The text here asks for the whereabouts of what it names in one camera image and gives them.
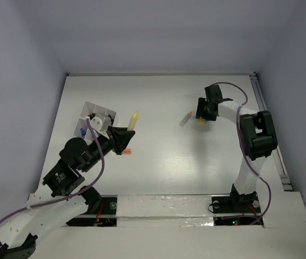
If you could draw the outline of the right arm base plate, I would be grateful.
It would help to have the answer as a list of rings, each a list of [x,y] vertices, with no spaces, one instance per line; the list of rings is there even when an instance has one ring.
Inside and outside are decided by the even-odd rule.
[[[215,226],[249,226],[251,224],[262,226],[263,219],[258,201],[232,205],[229,196],[213,196],[208,205],[208,211],[213,214]]]

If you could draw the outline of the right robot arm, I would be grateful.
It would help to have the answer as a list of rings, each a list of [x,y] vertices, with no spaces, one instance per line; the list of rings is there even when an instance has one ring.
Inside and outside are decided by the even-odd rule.
[[[235,124],[242,163],[230,193],[214,197],[210,206],[215,214],[243,214],[258,201],[256,185],[263,179],[260,171],[266,159],[277,149],[278,140],[269,111],[246,108],[248,95],[242,88],[243,103],[225,98],[220,84],[217,82],[205,87],[205,97],[198,99],[196,118],[205,121],[224,118]]]

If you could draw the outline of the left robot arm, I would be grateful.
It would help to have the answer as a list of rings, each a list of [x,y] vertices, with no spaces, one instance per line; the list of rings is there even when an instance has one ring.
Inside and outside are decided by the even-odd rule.
[[[102,196],[94,185],[104,173],[105,155],[121,155],[134,135],[126,127],[109,127],[90,144],[69,139],[25,207],[0,220],[0,258],[29,258],[50,232],[80,214],[98,213]]]

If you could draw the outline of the blue clear glue bottle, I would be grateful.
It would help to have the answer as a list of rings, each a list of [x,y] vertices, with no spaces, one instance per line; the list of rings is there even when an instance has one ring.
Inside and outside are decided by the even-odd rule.
[[[82,138],[85,138],[86,132],[87,132],[86,129],[80,128],[80,134],[81,134],[81,137],[82,137]]]

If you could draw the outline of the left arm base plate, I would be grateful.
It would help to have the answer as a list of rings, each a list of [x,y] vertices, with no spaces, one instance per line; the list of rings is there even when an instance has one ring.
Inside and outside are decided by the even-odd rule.
[[[66,224],[69,227],[116,227],[117,196],[103,196],[101,203],[94,212],[85,212]]]

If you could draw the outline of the yellow glue tube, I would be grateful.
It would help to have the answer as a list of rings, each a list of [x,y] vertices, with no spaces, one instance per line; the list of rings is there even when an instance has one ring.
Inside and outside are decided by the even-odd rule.
[[[133,131],[134,130],[134,128],[136,126],[136,123],[137,123],[137,120],[138,120],[138,110],[136,110],[134,112],[134,114],[131,116],[130,122],[129,122],[128,127],[127,127],[128,131]]]

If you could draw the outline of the grey pencil shaped case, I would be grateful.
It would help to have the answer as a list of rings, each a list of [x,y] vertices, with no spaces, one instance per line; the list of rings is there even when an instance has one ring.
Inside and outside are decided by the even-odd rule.
[[[185,124],[190,120],[190,118],[192,117],[192,111],[188,112],[184,118],[180,121],[179,125],[181,127],[184,127]]]

